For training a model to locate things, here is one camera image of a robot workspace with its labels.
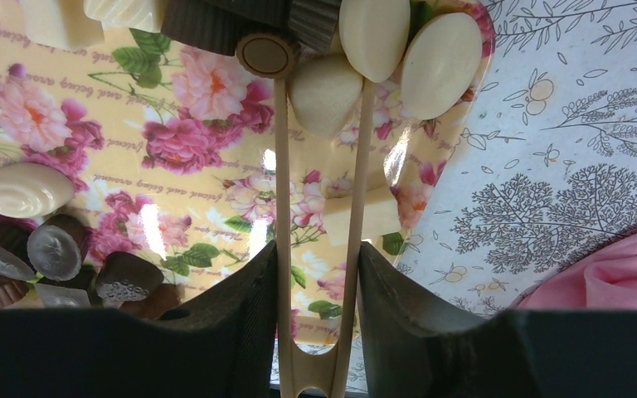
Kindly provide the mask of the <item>round brown ringed chocolate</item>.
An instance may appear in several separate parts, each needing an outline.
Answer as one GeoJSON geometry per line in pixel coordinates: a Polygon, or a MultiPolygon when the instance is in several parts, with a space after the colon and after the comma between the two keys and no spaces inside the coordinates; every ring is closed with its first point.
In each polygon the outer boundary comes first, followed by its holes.
{"type": "Polygon", "coordinates": [[[251,74],[282,79],[299,63],[299,43],[284,33],[252,32],[241,38],[236,58],[251,74]]]}

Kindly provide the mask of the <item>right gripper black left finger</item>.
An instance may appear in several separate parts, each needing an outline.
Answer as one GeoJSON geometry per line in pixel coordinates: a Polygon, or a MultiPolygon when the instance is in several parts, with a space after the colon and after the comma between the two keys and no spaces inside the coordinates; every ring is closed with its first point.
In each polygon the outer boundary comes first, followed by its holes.
{"type": "Polygon", "coordinates": [[[110,308],[0,310],[0,397],[266,397],[277,279],[271,242],[156,320],[110,308]]]}

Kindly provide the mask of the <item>white teardrop chocolate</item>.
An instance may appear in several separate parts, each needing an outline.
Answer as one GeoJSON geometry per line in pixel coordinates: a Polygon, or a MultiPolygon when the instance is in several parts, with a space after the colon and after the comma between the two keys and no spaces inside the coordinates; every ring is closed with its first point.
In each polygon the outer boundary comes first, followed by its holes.
{"type": "Polygon", "coordinates": [[[322,56],[301,63],[288,83],[296,121],[317,137],[336,136],[351,117],[363,81],[344,55],[322,56]]]}

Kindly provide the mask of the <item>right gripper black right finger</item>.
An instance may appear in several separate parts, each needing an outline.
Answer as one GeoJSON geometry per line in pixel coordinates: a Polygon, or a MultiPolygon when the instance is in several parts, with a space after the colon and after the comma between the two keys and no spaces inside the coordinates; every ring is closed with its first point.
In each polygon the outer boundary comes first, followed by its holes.
{"type": "Polygon", "coordinates": [[[371,397],[637,397],[637,311],[481,318],[400,273],[367,242],[358,277],[371,397]]]}

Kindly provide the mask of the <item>floral yellow tray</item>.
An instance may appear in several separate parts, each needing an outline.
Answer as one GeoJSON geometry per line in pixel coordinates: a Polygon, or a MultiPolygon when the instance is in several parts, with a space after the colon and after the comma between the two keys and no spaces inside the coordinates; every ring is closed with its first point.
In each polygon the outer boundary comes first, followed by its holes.
{"type": "MultiPolygon", "coordinates": [[[[494,26],[477,1],[413,2],[418,17],[465,12],[481,26],[484,57],[462,99],[438,119],[409,119],[396,77],[376,87],[369,190],[391,186],[401,230],[364,235],[398,259],[426,209],[493,51],[494,26]]],[[[111,27],[77,51],[35,43],[19,1],[0,1],[0,167],[38,163],[75,185],[58,212],[90,228],[85,265],[115,251],[159,267],[191,299],[274,238],[272,80],[237,59],[111,27]]],[[[325,200],[350,195],[360,100],[339,135],[322,139],[289,111],[292,312],[297,342],[333,343],[342,310],[346,239],[332,245],[325,200]]],[[[36,229],[49,218],[12,222],[36,229]]]]}

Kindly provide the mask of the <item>beige wooden tongs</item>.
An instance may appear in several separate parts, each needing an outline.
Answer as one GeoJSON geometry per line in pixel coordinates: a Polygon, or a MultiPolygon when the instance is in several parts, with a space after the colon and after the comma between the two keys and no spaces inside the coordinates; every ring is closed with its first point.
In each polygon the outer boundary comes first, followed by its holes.
{"type": "Polygon", "coordinates": [[[276,247],[278,260],[278,339],[280,395],[298,397],[307,389],[327,397],[344,397],[353,340],[358,292],[359,253],[362,244],[364,202],[367,195],[368,159],[373,131],[372,113],[376,85],[368,81],[362,92],[362,110],[353,179],[343,314],[338,340],[321,355],[302,351],[292,338],[291,304],[291,194],[289,174],[288,100],[285,80],[274,81],[276,160],[276,247]]]}

